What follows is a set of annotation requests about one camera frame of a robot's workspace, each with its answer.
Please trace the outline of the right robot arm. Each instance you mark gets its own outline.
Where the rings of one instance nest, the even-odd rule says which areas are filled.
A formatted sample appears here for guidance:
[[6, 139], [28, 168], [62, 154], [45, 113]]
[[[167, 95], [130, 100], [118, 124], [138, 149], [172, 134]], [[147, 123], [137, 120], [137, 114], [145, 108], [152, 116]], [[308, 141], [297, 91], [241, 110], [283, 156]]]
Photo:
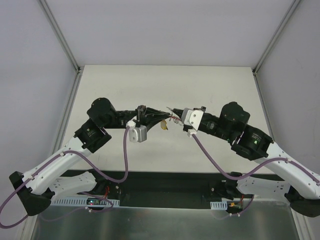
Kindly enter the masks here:
[[[183, 130], [196, 141], [215, 168], [231, 180], [225, 184], [228, 196], [269, 196], [303, 216], [320, 215], [319, 174], [287, 154], [268, 134], [249, 125], [250, 114], [237, 102], [225, 104], [219, 116], [207, 113], [205, 107], [171, 111], [180, 118]], [[227, 141], [238, 156], [258, 165], [246, 174], [226, 173], [202, 145], [198, 132]]]

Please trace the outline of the yellow key tag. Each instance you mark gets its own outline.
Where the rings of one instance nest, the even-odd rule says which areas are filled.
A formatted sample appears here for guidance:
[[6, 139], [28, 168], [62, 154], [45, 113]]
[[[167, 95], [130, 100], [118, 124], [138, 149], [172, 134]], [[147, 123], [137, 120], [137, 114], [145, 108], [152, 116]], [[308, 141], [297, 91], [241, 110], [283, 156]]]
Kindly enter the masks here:
[[160, 122], [160, 127], [161, 127], [162, 130], [165, 130], [165, 131], [168, 130], [168, 125], [167, 125], [166, 120], [162, 120], [162, 121]]

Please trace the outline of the red handled key organizer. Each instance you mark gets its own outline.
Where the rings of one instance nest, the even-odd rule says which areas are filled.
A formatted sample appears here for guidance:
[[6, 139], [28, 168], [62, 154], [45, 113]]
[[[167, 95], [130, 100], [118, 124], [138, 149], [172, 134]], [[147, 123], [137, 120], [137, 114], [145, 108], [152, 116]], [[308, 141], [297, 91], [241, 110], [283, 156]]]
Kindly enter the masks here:
[[173, 112], [171, 112], [171, 114], [170, 114], [169, 121], [173, 122], [177, 125], [180, 125], [180, 126], [184, 125], [182, 120], [177, 115], [175, 115]]

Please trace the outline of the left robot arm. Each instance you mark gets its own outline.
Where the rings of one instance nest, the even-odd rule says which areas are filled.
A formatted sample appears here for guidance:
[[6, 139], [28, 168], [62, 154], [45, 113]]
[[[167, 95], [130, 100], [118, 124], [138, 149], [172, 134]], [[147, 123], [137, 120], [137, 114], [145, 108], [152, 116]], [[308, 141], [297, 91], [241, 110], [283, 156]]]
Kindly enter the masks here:
[[[15, 171], [10, 175], [14, 193], [28, 216], [42, 213], [54, 200], [67, 195], [88, 191], [102, 194], [106, 183], [101, 178], [124, 182], [129, 174], [127, 138], [134, 143], [144, 142], [152, 127], [170, 117], [168, 112], [145, 105], [134, 110], [116, 110], [105, 97], [94, 100], [87, 115], [88, 120], [51, 157], [29, 171]], [[88, 159], [111, 140], [108, 129], [124, 130], [124, 176], [121, 179], [107, 176]]]

